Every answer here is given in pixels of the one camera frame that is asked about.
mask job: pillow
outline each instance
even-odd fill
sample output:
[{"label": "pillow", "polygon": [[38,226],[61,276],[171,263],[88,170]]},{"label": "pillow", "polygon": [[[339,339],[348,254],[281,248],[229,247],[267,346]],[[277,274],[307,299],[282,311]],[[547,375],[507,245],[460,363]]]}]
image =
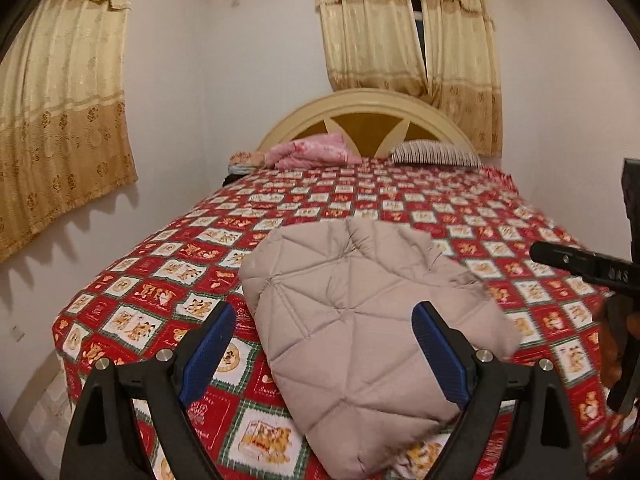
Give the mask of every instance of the pillow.
[{"label": "pillow", "polygon": [[322,168],[323,166],[325,166],[325,164],[315,160],[306,160],[305,158],[298,158],[295,155],[289,155],[276,162],[275,168],[279,171],[314,170],[315,168]]},{"label": "pillow", "polygon": [[296,143],[301,141],[316,142],[324,146],[340,146],[346,148],[342,134],[316,134],[305,137],[299,140],[289,140],[287,142],[281,142],[276,144],[265,155],[265,166],[267,168],[273,168],[276,162],[282,158],[292,155],[296,150]]},{"label": "pillow", "polygon": [[480,168],[480,157],[475,153],[437,140],[408,140],[398,144],[391,152],[396,164],[436,164]]},{"label": "pillow", "polygon": [[306,139],[294,140],[295,151],[292,156],[306,158],[306,160],[316,160],[325,164],[361,164],[362,159],[351,153],[351,150],[342,141],[342,144],[324,144],[307,137]]}]

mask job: blue grip pad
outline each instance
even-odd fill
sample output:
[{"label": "blue grip pad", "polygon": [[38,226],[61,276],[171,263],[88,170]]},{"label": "blue grip pad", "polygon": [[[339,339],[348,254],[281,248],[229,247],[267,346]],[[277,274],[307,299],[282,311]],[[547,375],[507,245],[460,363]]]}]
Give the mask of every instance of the blue grip pad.
[{"label": "blue grip pad", "polygon": [[184,367],[182,390],[178,397],[183,406],[189,406],[193,401],[202,398],[207,391],[235,327],[236,311],[227,303]]},{"label": "blue grip pad", "polygon": [[422,303],[414,307],[411,325],[445,398],[463,410],[471,399],[466,370]]}]

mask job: pink pillow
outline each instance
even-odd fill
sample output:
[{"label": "pink pillow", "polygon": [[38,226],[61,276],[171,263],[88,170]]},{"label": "pink pillow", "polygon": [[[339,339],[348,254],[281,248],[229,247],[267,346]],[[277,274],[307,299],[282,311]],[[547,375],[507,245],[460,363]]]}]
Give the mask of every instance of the pink pillow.
[{"label": "pink pillow", "polygon": [[321,144],[309,139],[294,140],[293,143],[296,151],[291,155],[298,158],[314,160],[329,166],[362,163],[362,159],[351,153],[346,145]]},{"label": "pink pillow", "polygon": [[297,142],[313,142],[315,144],[319,144],[322,146],[340,146],[346,148],[347,145],[344,143],[344,139],[342,138],[342,134],[316,134],[312,136],[305,137],[304,139],[299,140],[289,140],[287,142],[283,142],[281,144],[277,144],[273,148],[267,151],[265,154],[265,165],[267,168],[273,168],[276,163],[286,156],[291,155],[294,151],[296,151],[296,143]]},{"label": "pink pillow", "polygon": [[306,160],[304,158],[297,158],[294,155],[286,156],[276,162],[276,170],[289,171],[289,170],[314,170],[315,168],[322,168],[325,164],[317,162],[315,160]]}]

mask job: striped pillow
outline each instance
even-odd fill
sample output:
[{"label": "striped pillow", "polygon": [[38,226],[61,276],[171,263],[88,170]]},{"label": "striped pillow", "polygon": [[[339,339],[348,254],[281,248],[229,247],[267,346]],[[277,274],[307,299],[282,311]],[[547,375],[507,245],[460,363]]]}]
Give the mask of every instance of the striped pillow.
[{"label": "striped pillow", "polygon": [[479,168],[480,157],[475,153],[437,140],[408,140],[391,152],[396,164],[436,164],[438,166],[461,166]]}]

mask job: cream headboard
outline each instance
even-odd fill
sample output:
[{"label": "cream headboard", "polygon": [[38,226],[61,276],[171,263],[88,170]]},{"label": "cream headboard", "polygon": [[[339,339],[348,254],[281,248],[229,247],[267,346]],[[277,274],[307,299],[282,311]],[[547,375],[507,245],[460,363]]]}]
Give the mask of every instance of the cream headboard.
[{"label": "cream headboard", "polygon": [[298,108],[264,137],[264,152],[286,140],[341,132],[362,156],[387,156],[404,140],[450,142],[473,153],[465,134],[448,117],[420,99],[389,90],[341,90]]}]

